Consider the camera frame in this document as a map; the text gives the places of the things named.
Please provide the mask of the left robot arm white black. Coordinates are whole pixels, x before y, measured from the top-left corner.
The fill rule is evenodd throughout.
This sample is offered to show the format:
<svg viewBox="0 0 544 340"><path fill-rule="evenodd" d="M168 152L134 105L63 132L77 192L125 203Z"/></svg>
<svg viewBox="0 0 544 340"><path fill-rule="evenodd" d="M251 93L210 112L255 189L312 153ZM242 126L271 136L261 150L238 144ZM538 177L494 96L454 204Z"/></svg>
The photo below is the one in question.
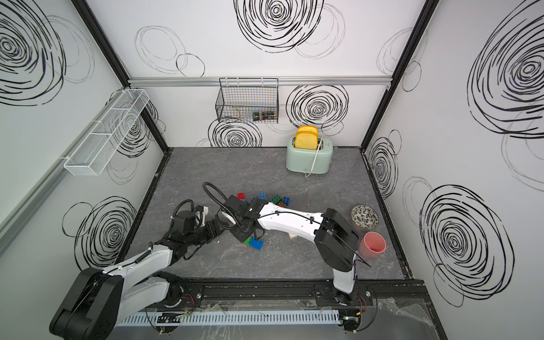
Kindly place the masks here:
<svg viewBox="0 0 544 340"><path fill-rule="evenodd" d="M63 339L106 339L121 321L155 303L177 307L187 297L167 267L187 260L222 233L218 218L206 212L173 216L165 235L139 255L102 270L87 268L76 278L53 316L49 330Z"/></svg>

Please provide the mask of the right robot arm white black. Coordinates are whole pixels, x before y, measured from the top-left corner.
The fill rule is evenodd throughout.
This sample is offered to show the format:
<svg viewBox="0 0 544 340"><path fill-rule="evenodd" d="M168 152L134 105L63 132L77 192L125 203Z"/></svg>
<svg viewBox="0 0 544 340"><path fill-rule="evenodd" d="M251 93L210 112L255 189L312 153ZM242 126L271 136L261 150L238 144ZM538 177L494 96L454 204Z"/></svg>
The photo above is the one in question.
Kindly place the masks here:
<svg viewBox="0 0 544 340"><path fill-rule="evenodd" d="M334 288L344 295L353 292L360 236L335 209L301 212L261 199L248 203L231 195L220 205L220 212L229 220L230 232L241 242L255 236L257 230L284 232L312 242L333 270Z"/></svg>

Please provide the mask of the mint green toaster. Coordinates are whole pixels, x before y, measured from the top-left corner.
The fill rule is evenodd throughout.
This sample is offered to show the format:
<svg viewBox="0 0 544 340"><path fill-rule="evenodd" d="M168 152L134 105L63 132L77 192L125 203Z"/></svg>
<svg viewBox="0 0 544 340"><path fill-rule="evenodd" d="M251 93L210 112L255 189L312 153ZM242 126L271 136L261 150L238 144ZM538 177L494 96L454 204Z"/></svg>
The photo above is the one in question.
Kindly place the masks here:
<svg viewBox="0 0 544 340"><path fill-rule="evenodd" d="M286 168L304 174L326 174L330 170L334 146L329 138L323 138L320 150L297 149L293 137L287 146Z"/></svg>

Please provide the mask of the yellow toast slice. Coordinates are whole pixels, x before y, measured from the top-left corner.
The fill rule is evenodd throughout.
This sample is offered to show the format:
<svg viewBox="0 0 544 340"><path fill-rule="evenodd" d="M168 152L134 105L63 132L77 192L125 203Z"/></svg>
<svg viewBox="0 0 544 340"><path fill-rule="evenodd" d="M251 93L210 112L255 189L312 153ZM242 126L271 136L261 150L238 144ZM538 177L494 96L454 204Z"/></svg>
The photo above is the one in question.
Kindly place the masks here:
<svg viewBox="0 0 544 340"><path fill-rule="evenodd" d="M319 144L318 129L314 126L301 126L297 129L295 148L303 150L316 150Z"/></svg>

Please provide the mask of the patterned ceramic bowl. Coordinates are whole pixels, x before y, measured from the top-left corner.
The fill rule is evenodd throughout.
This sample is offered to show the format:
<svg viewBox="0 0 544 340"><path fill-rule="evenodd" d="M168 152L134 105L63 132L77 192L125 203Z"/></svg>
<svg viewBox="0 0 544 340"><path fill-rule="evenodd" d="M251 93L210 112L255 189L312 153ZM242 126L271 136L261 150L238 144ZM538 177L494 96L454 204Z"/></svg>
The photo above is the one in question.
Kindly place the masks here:
<svg viewBox="0 0 544 340"><path fill-rule="evenodd" d="M351 210L351 222L360 230L373 230L379 225L379 216L367 205L356 205Z"/></svg>

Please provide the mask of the pink plastic cup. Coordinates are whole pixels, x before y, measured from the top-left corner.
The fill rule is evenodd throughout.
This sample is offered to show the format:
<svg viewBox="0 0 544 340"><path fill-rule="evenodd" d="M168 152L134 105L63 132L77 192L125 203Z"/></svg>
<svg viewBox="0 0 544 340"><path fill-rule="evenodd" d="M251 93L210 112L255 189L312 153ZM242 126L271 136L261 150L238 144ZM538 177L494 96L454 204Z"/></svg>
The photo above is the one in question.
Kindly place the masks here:
<svg viewBox="0 0 544 340"><path fill-rule="evenodd" d="M372 259L387 249L385 238L377 232L367 232L359 245L359 253L363 258Z"/></svg>

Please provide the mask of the grey wall rail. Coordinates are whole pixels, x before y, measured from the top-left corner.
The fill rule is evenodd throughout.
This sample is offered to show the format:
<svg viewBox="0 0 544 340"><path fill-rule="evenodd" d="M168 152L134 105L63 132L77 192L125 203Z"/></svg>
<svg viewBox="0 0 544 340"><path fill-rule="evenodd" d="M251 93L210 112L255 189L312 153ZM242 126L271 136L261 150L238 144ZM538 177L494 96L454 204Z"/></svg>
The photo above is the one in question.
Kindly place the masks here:
<svg viewBox="0 0 544 340"><path fill-rule="evenodd" d="M133 87L195 87L195 86L309 86L309 85L343 85L343 86L389 86L391 76L254 76L254 77L140 77L128 80Z"/></svg>

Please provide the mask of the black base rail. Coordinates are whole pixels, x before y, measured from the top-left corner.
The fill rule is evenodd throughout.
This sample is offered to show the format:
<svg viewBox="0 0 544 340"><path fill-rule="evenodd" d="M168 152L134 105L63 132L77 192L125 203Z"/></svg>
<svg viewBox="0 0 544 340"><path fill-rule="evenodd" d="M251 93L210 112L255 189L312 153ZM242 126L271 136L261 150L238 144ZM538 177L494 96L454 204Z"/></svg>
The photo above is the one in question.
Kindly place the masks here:
<svg viewBox="0 0 544 340"><path fill-rule="evenodd" d="M189 307L199 307L208 300L313 300L320 307L358 306L370 307L377 300L387 298L429 297L421 280L361 280L357 279L351 293L337 290L331 279L180 279L182 295L188 296Z"/></svg>

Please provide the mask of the black corner frame post right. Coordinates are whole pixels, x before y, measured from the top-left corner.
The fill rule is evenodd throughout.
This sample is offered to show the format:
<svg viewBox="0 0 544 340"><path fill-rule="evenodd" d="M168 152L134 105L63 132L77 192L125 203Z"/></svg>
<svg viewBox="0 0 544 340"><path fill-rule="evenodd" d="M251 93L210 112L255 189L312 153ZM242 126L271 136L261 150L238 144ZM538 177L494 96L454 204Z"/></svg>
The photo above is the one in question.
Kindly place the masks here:
<svg viewBox="0 0 544 340"><path fill-rule="evenodd" d="M408 68L408 65L410 63L410 60L414 56L417 47L419 46L419 43L422 39L422 36L424 32L426 31L429 22L432 19L432 16L434 15L434 12L436 11L436 8L439 5L439 0L427 0L425 1L422 10L418 16L418 19L416 20L416 24L414 28L412 28L412 32L409 36L409 39L407 40L407 43L405 45L404 50L402 51L402 54L400 55L400 59L397 63L397 66L392 73L392 81L390 83L390 86L385 91L384 95L382 96L382 99L378 105L378 108L371 120L371 123L368 127L368 130L365 134L365 137L361 143L360 150L362 152L365 152L368 149L368 146L371 143L372 137L374 136L376 130L378 129L378 126L385 115L385 112L393 98L393 95L395 94L397 87L399 86L403 75Z"/></svg>

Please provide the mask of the black corner frame post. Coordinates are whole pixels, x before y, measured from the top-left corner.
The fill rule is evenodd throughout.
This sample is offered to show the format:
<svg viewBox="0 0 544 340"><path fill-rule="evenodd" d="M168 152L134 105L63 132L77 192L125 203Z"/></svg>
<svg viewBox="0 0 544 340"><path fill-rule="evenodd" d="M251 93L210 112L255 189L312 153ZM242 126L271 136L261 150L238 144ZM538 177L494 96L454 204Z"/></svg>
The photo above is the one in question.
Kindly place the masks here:
<svg viewBox="0 0 544 340"><path fill-rule="evenodd" d="M434 15L434 12L436 11L436 8L439 5L439 0L427 0L425 1L422 10L418 16L418 19L416 20L416 24L414 28L412 28L412 32L409 36L409 39L407 40L407 43L405 45L404 50L402 51L402 54L400 55L400 59L397 63L397 66L392 73L392 81L390 83L390 86L385 91L384 95L382 96L382 99L378 105L378 108L371 120L371 123L368 127L368 130L365 134L365 137L361 143L360 150L362 152L365 152L368 149L368 146L371 143L372 137L374 136L376 130L378 129L378 126L385 115L385 112L393 98L393 95L395 94L397 87L399 86L403 75L408 68L408 65L410 63L410 60L414 56L417 47L419 46L419 43L422 39L422 36L424 32L426 31L429 22L432 19L432 16Z"/></svg>
<svg viewBox="0 0 544 340"><path fill-rule="evenodd" d="M110 44L106 34L103 32L102 27L100 26L97 18L95 17L93 11L91 10L89 4L85 0L71 0L72 5L75 7L80 18L84 22L88 31L92 35L96 44L100 48L103 56L106 58L110 68L113 70L117 79L123 87L129 87L129 75L124 68L120 58L117 56L112 45ZM160 133L156 123L151 117L151 114L148 109L143 110L143 120L146 126L148 127L153 138L156 140L158 146L164 154L169 152L169 147Z"/></svg>

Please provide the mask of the black corner frame post left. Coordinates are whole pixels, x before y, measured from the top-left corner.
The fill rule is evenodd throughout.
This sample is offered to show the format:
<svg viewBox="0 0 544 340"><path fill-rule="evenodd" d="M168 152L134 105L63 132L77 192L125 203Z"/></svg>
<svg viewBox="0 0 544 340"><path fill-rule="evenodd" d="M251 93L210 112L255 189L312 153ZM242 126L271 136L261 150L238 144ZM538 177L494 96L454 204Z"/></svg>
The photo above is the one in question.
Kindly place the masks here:
<svg viewBox="0 0 544 340"><path fill-rule="evenodd" d="M102 27L100 26L97 18L95 17L93 11L91 10L89 4L85 0L71 0L72 5L75 7L80 18L84 22L88 31L92 35L96 44L100 48L103 56L106 58L110 68L113 70L117 79L123 87L129 87L129 75L124 68L120 58L117 56L112 45L110 44L106 34L103 32ZM146 126L148 127L153 138L156 140L158 146L164 154L169 152L169 147L160 133L156 123L151 117L151 114L148 109L143 110L143 120Z"/></svg>

